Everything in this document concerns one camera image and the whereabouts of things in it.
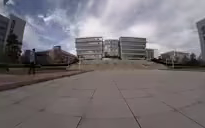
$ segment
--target pedestrian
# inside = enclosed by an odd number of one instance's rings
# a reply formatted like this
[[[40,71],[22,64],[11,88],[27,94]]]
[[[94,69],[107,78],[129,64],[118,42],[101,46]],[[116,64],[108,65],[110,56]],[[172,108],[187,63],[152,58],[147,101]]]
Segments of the pedestrian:
[[[29,68],[29,74],[35,74],[35,65],[36,65],[36,55],[35,55],[35,49],[32,49],[30,52],[30,68]]]

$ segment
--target ground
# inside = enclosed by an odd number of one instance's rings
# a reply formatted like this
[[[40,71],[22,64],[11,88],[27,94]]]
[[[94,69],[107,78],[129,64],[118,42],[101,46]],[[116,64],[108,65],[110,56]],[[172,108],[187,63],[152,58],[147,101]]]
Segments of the ground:
[[[94,71],[0,92],[0,128],[205,128],[205,72]]]

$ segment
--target tree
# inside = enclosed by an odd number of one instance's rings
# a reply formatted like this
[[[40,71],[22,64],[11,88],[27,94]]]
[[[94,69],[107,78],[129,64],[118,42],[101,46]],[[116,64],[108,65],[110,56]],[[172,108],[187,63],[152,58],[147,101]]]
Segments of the tree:
[[[190,54],[190,61],[195,61],[196,60],[196,55],[194,53]]]
[[[194,53],[191,53],[190,54],[190,62],[189,62],[190,65],[198,65],[198,61],[196,59],[196,55]]]
[[[189,58],[187,56],[184,56],[183,59],[182,59],[182,63],[183,64],[187,64],[189,62]]]
[[[18,63],[21,55],[22,42],[19,42],[17,38],[17,35],[10,34],[7,39],[6,55],[12,63]]]

